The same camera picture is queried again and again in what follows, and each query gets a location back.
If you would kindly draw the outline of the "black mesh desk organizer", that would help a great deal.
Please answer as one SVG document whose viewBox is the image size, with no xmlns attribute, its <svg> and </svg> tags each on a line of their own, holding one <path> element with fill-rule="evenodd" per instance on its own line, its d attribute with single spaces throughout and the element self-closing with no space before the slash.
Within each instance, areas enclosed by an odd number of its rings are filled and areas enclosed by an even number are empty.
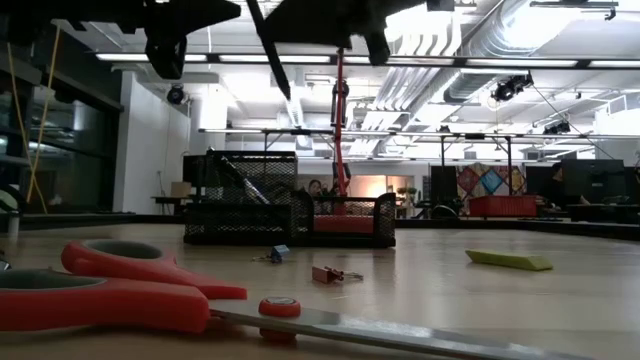
<svg viewBox="0 0 640 360">
<path fill-rule="evenodd" d="M 218 173 L 225 156 L 269 201 L 257 204 Z M 293 152 L 215 151 L 183 159 L 183 179 L 193 200 L 183 211 L 184 241 L 192 245 L 391 248 L 395 240 L 396 195 L 347 196 L 347 215 L 371 217 L 374 234 L 353 236 L 329 230 L 336 195 L 312 197 L 298 184 Z"/>
</svg>

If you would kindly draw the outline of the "black aluminium table frame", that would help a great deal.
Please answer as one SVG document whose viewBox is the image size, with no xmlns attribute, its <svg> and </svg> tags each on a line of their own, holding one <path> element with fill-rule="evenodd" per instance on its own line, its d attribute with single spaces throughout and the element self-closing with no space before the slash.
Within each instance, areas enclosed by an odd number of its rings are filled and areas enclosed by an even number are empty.
<svg viewBox="0 0 640 360">
<path fill-rule="evenodd" d="M 107 226 L 122 224 L 183 225 L 184 219 L 167 215 L 136 214 L 27 214 L 19 221 L 20 230 L 49 230 L 60 228 Z M 560 222 L 514 219 L 462 219 L 462 220 L 405 220 L 395 221 L 397 229 L 450 229 L 450 230 L 518 230 L 583 237 L 597 237 L 640 243 L 640 225 Z"/>
</svg>

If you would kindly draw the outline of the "black overhead frame beam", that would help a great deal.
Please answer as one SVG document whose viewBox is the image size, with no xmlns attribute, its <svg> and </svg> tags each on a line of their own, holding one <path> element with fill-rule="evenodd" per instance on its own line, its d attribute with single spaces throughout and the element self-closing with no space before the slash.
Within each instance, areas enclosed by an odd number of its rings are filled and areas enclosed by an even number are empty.
<svg viewBox="0 0 640 360">
<path fill-rule="evenodd" d="M 112 63 L 147 63 L 142 53 L 96 53 L 101 61 Z M 342 63 L 347 66 L 369 66 L 369 58 L 363 55 L 345 55 Z M 261 54 L 187 54 L 186 63 L 192 64 L 268 64 L 267 55 Z M 337 65 L 338 55 L 279 55 L 286 65 Z M 544 70 L 640 70 L 640 59 L 556 59 L 556 58 L 478 58 L 447 56 L 392 56 L 380 66 L 480 68 L 480 69 L 544 69 Z"/>
</svg>

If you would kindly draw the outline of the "red crate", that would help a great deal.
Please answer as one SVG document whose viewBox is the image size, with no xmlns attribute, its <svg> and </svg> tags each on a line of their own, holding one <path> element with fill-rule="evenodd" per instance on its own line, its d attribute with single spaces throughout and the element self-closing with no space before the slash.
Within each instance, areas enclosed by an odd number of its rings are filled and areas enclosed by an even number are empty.
<svg viewBox="0 0 640 360">
<path fill-rule="evenodd" d="M 491 195 L 469 200 L 472 217 L 535 217 L 536 197 L 532 195 Z"/>
</svg>

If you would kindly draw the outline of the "red desk lamp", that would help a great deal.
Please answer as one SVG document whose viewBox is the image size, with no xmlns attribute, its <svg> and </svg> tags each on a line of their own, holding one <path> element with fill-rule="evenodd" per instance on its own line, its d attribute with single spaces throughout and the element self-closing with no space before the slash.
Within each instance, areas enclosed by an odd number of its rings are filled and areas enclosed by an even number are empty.
<svg viewBox="0 0 640 360">
<path fill-rule="evenodd" d="M 374 234 L 373 220 L 371 217 L 348 216 L 347 215 L 347 184 L 349 183 L 342 156 L 342 129 L 345 120 L 346 98 L 346 81 L 344 80 L 344 49 L 339 48 L 336 54 L 337 58 L 337 79 L 335 83 L 335 109 L 332 111 L 334 125 L 334 161 L 333 169 L 335 200 L 333 201 L 333 214 L 329 220 L 329 230 L 332 233 L 343 233 L 353 236 L 369 236 Z"/>
</svg>

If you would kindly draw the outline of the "red binder clip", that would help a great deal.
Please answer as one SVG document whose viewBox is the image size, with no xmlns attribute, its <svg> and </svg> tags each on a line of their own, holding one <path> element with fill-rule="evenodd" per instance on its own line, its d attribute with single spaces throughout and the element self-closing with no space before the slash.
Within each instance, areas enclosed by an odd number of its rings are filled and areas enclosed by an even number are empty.
<svg viewBox="0 0 640 360">
<path fill-rule="evenodd" d="M 331 267 L 312 267 L 311 277 L 313 281 L 322 284 L 334 284 L 345 281 L 361 281 L 364 276 L 357 272 L 342 271 Z"/>
</svg>

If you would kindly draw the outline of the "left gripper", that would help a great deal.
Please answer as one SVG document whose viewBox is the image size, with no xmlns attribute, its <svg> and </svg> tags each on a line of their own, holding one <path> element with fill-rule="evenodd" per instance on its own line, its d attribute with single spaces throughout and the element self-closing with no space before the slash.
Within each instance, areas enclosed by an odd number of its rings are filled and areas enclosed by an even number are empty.
<svg viewBox="0 0 640 360">
<path fill-rule="evenodd" d="M 164 79 L 181 77 L 186 33 L 238 18 L 241 7 L 228 0 L 52 0 L 49 17 L 69 23 L 115 23 L 123 33 L 142 28 L 146 56 Z"/>
</svg>

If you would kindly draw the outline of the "small yellow sticky note pad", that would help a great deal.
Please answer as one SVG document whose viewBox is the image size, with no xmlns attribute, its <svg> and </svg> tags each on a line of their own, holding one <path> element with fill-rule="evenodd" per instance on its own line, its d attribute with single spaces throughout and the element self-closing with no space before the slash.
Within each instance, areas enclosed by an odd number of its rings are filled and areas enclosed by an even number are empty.
<svg viewBox="0 0 640 360">
<path fill-rule="evenodd" d="M 466 255 L 473 263 L 507 267 L 526 271 L 552 270 L 552 263 L 543 256 L 517 255 L 479 250 L 466 250 Z"/>
</svg>

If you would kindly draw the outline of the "colourful patchwork panel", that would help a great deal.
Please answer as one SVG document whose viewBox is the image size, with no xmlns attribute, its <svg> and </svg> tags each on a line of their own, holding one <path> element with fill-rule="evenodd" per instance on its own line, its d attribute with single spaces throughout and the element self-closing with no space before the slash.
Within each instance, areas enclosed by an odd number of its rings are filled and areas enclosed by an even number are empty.
<svg viewBox="0 0 640 360">
<path fill-rule="evenodd" d="M 526 177 L 522 167 L 473 163 L 456 166 L 458 196 L 467 201 L 483 196 L 522 195 L 526 192 Z"/>
</svg>

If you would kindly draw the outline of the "red-handled scissors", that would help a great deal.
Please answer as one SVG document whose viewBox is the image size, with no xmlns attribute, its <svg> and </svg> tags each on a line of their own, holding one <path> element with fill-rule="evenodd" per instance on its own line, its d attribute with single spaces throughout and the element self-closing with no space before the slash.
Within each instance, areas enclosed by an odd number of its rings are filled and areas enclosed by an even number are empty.
<svg viewBox="0 0 640 360">
<path fill-rule="evenodd" d="M 0 270 L 0 331 L 123 325 L 201 333 L 219 318 L 263 338 L 305 335 L 458 360 L 593 360 L 428 327 L 307 308 L 293 298 L 248 298 L 246 289 L 194 273 L 174 255 L 134 241 L 73 241 L 63 271 Z"/>
</svg>

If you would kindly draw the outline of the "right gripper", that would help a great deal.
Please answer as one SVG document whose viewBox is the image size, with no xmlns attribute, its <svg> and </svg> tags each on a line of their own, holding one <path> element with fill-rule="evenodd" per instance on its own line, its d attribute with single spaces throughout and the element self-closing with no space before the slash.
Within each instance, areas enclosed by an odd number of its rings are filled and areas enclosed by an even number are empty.
<svg viewBox="0 0 640 360">
<path fill-rule="evenodd" d="M 350 33 L 363 37 L 371 65 L 385 65 L 391 55 L 385 35 L 387 17 L 427 0 L 352 0 L 349 31 L 341 0 L 282 0 L 265 19 L 271 39 L 277 43 L 300 43 L 350 47 Z"/>
</svg>

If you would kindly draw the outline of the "blue binder clip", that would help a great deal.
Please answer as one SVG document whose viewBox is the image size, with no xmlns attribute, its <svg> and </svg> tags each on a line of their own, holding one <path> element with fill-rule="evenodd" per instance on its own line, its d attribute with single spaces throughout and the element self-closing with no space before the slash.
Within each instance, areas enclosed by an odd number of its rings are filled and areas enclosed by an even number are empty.
<svg viewBox="0 0 640 360">
<path fill-rule="evenodd" d="M 286 245 L 273 246 L 266 255 L 254 257 L 253 261 L 267 261 L 272 264 L 281 264 L 290 249 Z"/>
</svg>

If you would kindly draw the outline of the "black ceiling spotlight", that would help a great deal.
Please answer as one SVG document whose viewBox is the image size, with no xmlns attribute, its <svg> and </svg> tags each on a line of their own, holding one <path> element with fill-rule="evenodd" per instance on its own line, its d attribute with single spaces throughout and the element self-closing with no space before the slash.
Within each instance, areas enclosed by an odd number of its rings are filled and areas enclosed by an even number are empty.
<svg viewBox="0 0 640 360">
<path fill-rule="evenodd" d="M 166 94 L 167 101 L 172 105 L 182 105 L 188 100 L 183 84 L 173 84 Z"/>
<path fill-rule="evenodd" d="M 496 89 L 492 91 L 491 97 L 497 102 L 507 102 L 533 84 L 531 74 L 514 75 L 506 81 L 499 82 Z"/>
</svg>

